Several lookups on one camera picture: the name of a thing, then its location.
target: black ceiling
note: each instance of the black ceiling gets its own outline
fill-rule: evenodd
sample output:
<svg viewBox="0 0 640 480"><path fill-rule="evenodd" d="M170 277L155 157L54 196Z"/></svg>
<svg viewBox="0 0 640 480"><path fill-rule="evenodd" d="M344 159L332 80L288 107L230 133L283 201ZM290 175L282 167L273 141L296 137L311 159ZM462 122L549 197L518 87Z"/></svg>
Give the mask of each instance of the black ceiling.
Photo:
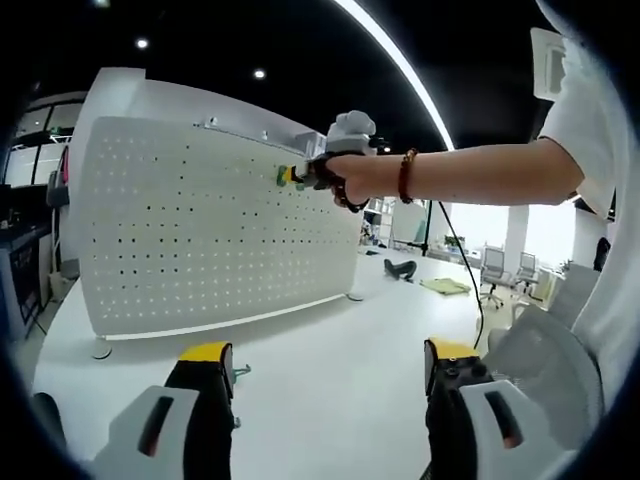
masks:
<svg viewBox="0 0 640 480"><path fill-rule="evenodd" d="M361 0L416 68L457 147L526 142L548 105L532 95L535 1ZM203 88L320 131L360 109L394 150L443 149L393 62L333 0L111 0L68 16L38 96L88 89L102 66ZM138 36L150 47L135 48ZM264 68L256 81L252 71Z"/></svg>

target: yellow object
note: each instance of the yellow object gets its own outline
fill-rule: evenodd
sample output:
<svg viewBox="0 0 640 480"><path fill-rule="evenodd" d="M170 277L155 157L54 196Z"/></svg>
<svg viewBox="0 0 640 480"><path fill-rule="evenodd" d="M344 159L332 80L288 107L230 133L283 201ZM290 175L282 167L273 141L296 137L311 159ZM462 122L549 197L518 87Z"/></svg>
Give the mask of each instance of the yellow object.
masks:
<svg viewBox="0 0 640 480"><path fill-rule="evenodd" d="M462 343L447 342L446 340L440 340L434 337L429 338L428 341L435 347L438 359L480 356L474 348Z"/></svg>
<svg viewBox="0 0 640 480"><path fill-rule="evenodd" d="M455 295L457 293L469 293L471 287L464 283L456 282L451 278L435 278L433 280L420 280L420 285L442 295Z"/></svg>
<svg viewBox="0 0 640 480"><path fill-rule="evenodd" d="M231 346L229 342L216 342L190 347L180 355L179 361L224 363L222 357L225 354L225 349L228 348L227 345Z"/></svg>

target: office chair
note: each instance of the office chair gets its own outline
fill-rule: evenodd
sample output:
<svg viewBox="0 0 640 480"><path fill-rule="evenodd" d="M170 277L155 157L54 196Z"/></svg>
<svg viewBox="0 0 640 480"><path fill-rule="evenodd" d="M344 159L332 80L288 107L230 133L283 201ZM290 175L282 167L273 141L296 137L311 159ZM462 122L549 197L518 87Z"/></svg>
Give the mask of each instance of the office chair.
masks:
<svg viewBox="0 0 640 480"><path fill-rule="evenodd" d="M564 448L579 449L598 425L603 414L598 368L549 312L527 308L483 362L494 379L510 380L542 408Z"/></svg>
<svg viewBox="0 0 640 480"><path fill-rule="evenodd" d="M587 299L593 291L599 272L582 265L572 265L571 269L566 273L565 280L559 287L556 287L556 293L546 309L547 313L558 321L561 325L571 330L573 324L578 318L578 314L582 311ZM526 309L545 310L536 305L527 302L514 303L512 307L512 325L515 325L518 318L518 311ZM489 331L487 344L489 351L494 350L507 335L508 328L492 328Z"/></svg>
<svg viewBox="0 0 640 480"><path fill-rule="evenodd" d="M525 293L532 283L538 283L536 278L536 256L530 253L522 252L520 254L520 267L516 273L514 284L525 283Z"/></svg>
<svg viewBox="0 0 640 480"><path fill-rule="evenodd" d="M487 303L493 302L496 308L504 307L504 301L494 292L498 285L511 287L511 275L504 271L504 251L495 247L485 247L480 270L480 285L488 283L491 290L480 294L480 301L486 299Z"/></svg>

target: white pegboard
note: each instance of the white pegboard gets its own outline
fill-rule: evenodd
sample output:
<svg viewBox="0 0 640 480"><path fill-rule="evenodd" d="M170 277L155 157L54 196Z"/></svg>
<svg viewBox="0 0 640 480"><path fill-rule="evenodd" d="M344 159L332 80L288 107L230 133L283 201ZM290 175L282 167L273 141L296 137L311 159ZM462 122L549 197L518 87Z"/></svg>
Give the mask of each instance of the white pegboard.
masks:
<svg viewBox="0 0 640 480"><path fill-rule="evenodd" d="M276 185L299 153L235 134L105 117L79 195L96 335L199 327L346 293L361 215Z"/></svg>

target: tabletop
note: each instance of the tabletop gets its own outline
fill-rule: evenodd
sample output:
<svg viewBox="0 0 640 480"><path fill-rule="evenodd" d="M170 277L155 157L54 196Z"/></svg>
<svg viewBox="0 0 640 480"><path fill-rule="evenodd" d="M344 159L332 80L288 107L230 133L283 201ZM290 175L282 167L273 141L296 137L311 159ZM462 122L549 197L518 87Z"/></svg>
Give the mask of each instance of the tabletop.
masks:
<svg viewBox="0 0 640 480"><path fill-rule="evenodd" d="M408 253L359 255L346 298L214 330L111 342L91 353L91 329L78 281L45 339L34 392L58 403L70 453L89 460L108 440L111 420L150 385L162 385L180 353L217 340L234 345L234 365L252 367L235 386L235 480L418 478L430 461L424 424L423 342L472 344L473 294L445 297L420 279L470 284L460 265ZM384 275L383 258L415 260L416 283Z"/></svg>

